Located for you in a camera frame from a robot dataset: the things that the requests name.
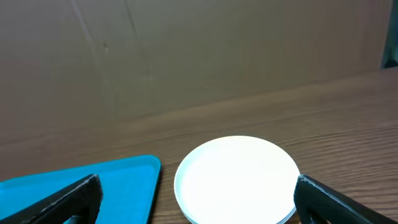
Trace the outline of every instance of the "wood grain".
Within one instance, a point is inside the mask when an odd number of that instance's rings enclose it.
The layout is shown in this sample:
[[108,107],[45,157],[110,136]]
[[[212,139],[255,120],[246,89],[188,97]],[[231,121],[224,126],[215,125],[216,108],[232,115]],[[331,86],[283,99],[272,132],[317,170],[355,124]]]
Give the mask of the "wood grain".
[[0,179],[155,154],[163,171],[151,222],[188,223],[174,197],[178,165],[198,145],[240,134],[280,145],[301,173],[398,220],[397,85],[398,70],[384,70],[116,125],[1,141]]

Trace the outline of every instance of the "blue tray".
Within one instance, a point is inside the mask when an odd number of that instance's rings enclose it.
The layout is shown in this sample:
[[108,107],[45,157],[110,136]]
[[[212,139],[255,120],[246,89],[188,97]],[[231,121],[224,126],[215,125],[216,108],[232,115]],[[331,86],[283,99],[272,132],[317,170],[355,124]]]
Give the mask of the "blue tray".
[[0,182],[0,220],[98,174],[104,194],[96,223],[147,223],[160,167],[157,157],[144,155],[6,180]]

